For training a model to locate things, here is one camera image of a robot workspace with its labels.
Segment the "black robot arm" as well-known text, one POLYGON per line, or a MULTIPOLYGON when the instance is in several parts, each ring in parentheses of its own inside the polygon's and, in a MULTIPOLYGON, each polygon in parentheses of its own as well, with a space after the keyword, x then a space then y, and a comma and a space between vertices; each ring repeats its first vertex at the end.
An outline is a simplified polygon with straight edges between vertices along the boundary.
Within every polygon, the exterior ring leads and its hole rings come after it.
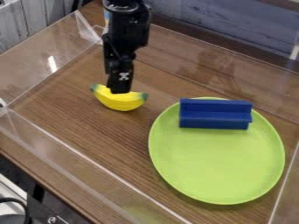
POLYGON ((112 94, 131 91, 136 50, 148 44, 151 7, 144 0, 103 0, 107 30, 103 33, 107 87, 112 94))

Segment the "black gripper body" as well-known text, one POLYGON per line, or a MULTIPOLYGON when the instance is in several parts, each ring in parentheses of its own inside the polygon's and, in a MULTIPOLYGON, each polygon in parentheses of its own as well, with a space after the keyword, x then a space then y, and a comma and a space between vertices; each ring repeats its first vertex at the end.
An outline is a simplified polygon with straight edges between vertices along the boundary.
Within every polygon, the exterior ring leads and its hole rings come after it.
POLYGON ((151 27, 151 7, 148 5, 105 5, 109 13, 103 45, 109 44, 113 60, 132 60, 136 50, 147 46, 151 27))

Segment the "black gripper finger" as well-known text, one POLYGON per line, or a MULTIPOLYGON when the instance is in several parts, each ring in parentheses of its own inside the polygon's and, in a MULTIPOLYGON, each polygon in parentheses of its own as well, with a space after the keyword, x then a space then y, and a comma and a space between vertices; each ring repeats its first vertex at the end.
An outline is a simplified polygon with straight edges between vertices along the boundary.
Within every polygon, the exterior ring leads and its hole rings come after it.
POLYGON ((107 87, 112 94, 127 94, 131 91, 133 79, 133 63, 112 60, 108 63, 107 87))
POLYGON ((105 73, 111 73, 111 69, 113 66, 113 51, 109 44, 103 45, 103 51, 104 51, 104 66, 105 66, 105 73))

